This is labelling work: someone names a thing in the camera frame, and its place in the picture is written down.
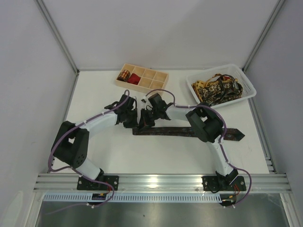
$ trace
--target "white wall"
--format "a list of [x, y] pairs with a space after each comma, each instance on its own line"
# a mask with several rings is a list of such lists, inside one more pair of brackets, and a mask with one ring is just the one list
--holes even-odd
[[22, 191], [19, 227], [75, 76], [33, 0], [2, 0], [0, 31], [0, 226]]
[[45, 0], [79, 69], [244, 66], [277, 0]]
[[273, 158], [303, 212], [303, 1], [285, 7], [248, 69]]

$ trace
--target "gray floor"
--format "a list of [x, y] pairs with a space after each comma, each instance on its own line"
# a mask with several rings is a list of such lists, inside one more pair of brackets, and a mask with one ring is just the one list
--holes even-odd
[[108, 203], [96, 209], [78, 206], [45, 215], [70, 204], [43, 202], [36, 227], [289, 226], [278, 194], [250, 195], [235, 209], [211, 203]]

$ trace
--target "white plastic bin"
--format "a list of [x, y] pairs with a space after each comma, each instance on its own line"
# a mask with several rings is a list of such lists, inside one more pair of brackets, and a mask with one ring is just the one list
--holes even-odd
[[233, 76], [234, 78], [237, 78], [238, 83], [240, 83], [243, 86], [243, 94], [242, 94], [241, 98], [238, 98], [238, 99], [226, 102], [226, 103], [214, 105], [214, 106], [212, 106], [213, 108], [230, 105], [230, 104], [254, 97], [257, 94], [257, 91], [255, 90], [254, 86], [252, 85], [250, 80], [247, 78], [247, 76], [242, 72], [242, 70], [234, 64], [228, 64], [228, 65], [223, 65], [223, 66], [215, 67], [212, 69], [204, 70], [203, 72], [201, 72], [197, 75], [187, 76], [186, 81], [187, 81], [188, 87], [189, 87], [191, 93], [193, 94], [197, 103], [200, 103], [200, 101], [199, 101], [199, 98], [196, 95], [195, 91], [191, 87], [191, 85], [193, 83], [195, 83], [197, 80], [207, 81], [208, 79], [210, 79], [212, 76], [214, 76], [217, 73], [228, 74], [228, 75]]

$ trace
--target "tabletop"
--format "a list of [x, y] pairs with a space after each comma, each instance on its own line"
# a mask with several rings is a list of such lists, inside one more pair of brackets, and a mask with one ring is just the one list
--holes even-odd
[[[167, 70], [166, 89], [174, 93], [179, 105], [194, 105], [195, 100], [186, 83], [186, 76], [201, 70]], [[79, 122], [103, 111], [104, 106], [118, 101], [125, 88], [115, 85], [119, 71], [82, 71], [73, 93], [67, 120]], [[130, 90], [138, 99], [144, 93]], [[163, 93], [166, 103], [172, 96]], [[268, 174], [268, 168], [256, 126], [247, 100], [216, 108], [228, 128], [237, 128], [245, 137], [224, 141], [229, 159], [236, 167], [251, 174]], [[185, 121], [157, 120], [156, 126], [190, 126]], [[208, 146], [197, 138], [173, 136], [134, 136], [122, 124], [110, 127], [89, 141], [88, 157], [109, 174], [213, 174], [214, 161]], [[55, 159], [54, 168], [66, 164]]]

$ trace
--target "red cloth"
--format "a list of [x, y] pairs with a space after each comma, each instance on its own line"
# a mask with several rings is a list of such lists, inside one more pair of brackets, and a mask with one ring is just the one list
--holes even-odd
[[131, 76], [130, 76], [130, 78], [127, 80], [127, 82], [130, 83], [130, 84], [138, 85], [140, 79], [141, 79], [141, 78], [138, 77], [137, 74], [132, 73]]

